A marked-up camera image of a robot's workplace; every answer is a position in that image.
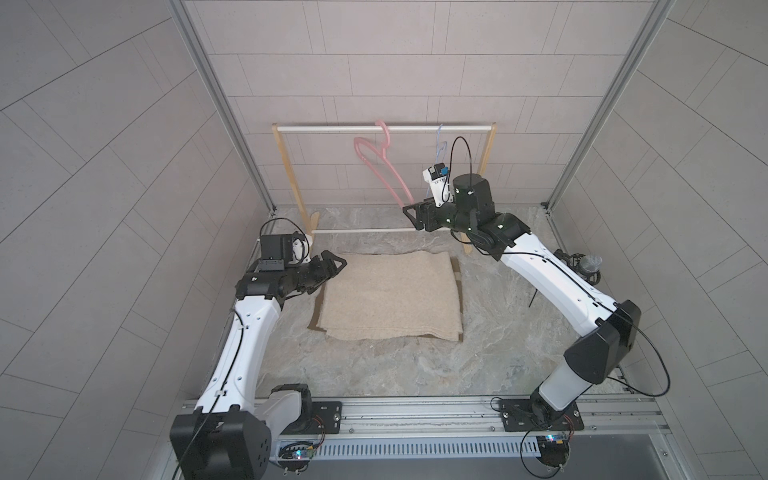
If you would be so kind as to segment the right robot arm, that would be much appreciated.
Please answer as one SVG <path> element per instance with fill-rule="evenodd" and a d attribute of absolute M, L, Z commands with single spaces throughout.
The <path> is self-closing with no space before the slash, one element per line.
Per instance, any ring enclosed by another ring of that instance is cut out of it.
<path fill-rule="evenodd" d="M 466 236 L 479 253 L 516 271 L 566 318 L 578 339 L 530 396 L 536 425 L 549 427 L 591 386 L 606 380 L 631 351 L 640 309 L 615 302 L 548 250 L 511 213 L 495 209 L 489 182 L 474 173 L 449 176 L 444 164 L 424 170 L 431 194 L 403 212 L 418 230 L 446 228 Z"/>

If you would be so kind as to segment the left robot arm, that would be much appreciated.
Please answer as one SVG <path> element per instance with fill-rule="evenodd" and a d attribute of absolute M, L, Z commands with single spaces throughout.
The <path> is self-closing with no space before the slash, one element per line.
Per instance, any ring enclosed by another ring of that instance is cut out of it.
<path fill-rule="evenodd" d="M 305 384 L 273 389 L 257 404 L 256 388 L 269 337 L 285 303 L 312 294 L 347 265 L 328 250 L 309 260 L 263 260 L 236 285 L 233 321 L 212 378 L 188 414 L 175 417 L 170 441 L 175 476 L 184 479 L 259 479 L 290 427 L 313 424 Z"/>

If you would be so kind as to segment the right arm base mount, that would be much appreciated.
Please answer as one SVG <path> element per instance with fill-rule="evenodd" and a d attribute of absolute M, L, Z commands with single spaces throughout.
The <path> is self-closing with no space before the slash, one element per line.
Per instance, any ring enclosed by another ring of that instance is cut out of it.
<path fill-rule="evenodd" d="M 506 432 L 526 431 L 582 431 L 584 422 L 576 402 L 564 410 L 554 410 L 543 400 L 529 398 L 501 398 L 490 400 Z"/>

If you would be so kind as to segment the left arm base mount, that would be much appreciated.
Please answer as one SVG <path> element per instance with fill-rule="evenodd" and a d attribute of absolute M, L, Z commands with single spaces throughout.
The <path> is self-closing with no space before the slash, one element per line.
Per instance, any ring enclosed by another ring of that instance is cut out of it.
<path fill-rule="evenodd" d="M 318 401 L 312 403 L 311 412 L 288 425 L 282 432 L 289 436 L 336 435 L 340 431 L 343 403 L 339 401 Z"/>

